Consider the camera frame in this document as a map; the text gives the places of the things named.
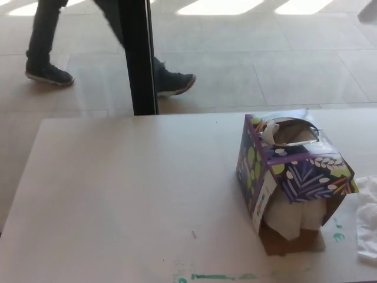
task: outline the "shoe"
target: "shoe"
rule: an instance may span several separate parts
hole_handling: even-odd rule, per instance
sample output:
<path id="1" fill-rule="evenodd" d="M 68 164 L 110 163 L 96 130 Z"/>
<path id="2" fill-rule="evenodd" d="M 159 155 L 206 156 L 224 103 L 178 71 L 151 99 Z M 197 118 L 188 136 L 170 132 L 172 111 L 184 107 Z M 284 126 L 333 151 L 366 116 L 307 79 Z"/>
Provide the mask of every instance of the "shoe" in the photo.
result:
<path id="1" fill-rule="evenodd" d="M 43 68 L 32 68 L 27 64 L 25 75 L 30 80 L 54 84 L 59 87 L 69 86 L 74 83 L 74 78 L 70 74 L 50 63 Z"/>
<path id="2" fill-rule="evenodd" d="M 157 86 L 157 97 L 170 97 L 188 91 L 196 81 L 193 74 L 172 73 L 165 66 L 160 70 Z"/>

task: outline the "pants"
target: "pants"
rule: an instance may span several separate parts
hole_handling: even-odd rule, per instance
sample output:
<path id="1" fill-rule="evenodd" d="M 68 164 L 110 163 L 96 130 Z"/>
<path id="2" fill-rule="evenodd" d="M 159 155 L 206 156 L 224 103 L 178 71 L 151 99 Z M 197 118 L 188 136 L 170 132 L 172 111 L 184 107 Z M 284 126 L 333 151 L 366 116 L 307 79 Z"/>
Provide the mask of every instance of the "pants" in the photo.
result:
<path id="1" fill-rule="evenodd" d="M 55 30 L 58 25 L 60 9 L 68 0 L 39 0 L 34 17 L 32 35 L 27 51 L 27 64 L 33 68 L 43 67 L 49 63 Z M 113 33 L 124 47 L 123 33 L 119 19 L 118 0 L 94 0 L 103 11 Z M 155 74 L 163 68 L 163 64 L 154 57 Z"/>

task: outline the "white table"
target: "white table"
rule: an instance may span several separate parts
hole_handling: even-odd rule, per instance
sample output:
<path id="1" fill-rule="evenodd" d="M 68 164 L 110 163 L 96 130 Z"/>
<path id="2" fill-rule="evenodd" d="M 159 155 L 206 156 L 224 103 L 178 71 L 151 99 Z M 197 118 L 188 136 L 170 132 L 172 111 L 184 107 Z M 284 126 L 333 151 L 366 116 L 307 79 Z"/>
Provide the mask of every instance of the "white table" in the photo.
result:
<path id="1" fill-rule="evenodd" d="M 311 112 L 359 177 L 376 173 L 377 111 Z M 377 279 L 377 268 L 357 259 L 355 195 L 323 228 L 325 252 L 264 254 L 235 174 L 243 120 L 45 120 L 0 239 L 0 282 Z M 337 232 L 345 240 L 336 242 Z"/>

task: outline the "person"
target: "person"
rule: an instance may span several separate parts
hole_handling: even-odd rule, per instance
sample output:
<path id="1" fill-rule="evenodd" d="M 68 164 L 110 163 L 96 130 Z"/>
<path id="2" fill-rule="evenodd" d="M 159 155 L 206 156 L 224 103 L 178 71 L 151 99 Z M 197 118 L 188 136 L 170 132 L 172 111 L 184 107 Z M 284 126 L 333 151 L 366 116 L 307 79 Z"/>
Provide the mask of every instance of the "person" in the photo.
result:
<path id="1" fill-rule="evenodd" d="M 113 33 L 124 47 L 124 39 L 119 16 L 118 0 L 94 0 L 103 11 Z M 50 52 L 54 41 L 61 8 L 68 0 L 39 0 L 34 16 L 32 34 L 27 51 L 26 76 L 35 81 L 58 86 L 72 85 L 74 78 L 50 62 Z M 193 74 L 169 72 L 165 65 L 154 58 L 154 75 L 159 96 L 172 96 L 186 92 L 196 80 Z"/>

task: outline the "tissue box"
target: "tissue box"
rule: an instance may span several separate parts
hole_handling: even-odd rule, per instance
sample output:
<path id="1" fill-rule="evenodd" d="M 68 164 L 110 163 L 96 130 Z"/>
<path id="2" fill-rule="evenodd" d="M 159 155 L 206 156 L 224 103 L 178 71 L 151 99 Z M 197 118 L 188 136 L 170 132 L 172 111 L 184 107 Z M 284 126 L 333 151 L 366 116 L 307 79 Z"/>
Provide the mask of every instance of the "tissue box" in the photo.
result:
<path id="1" fill-rule="evenodd" d="M 286 130 L 280 140 L 294 140 L 293 130 L 305 126 L 312 138 L 293 143 L 266 144 L 262 132 L 273 120 Z M 268 255 L 312 251 L 321 237 L 319 231 L 301 229 L 297 239 L 288 241 L 263 222 L 271 196 L 282 190 L 290 203 L 326 199 L 324 225 L 348 193 L 358 192 L 354 172 L 309 115 L 293 110 L 264 116 L 245 116 L 237 176 L 252 224 Z"/>

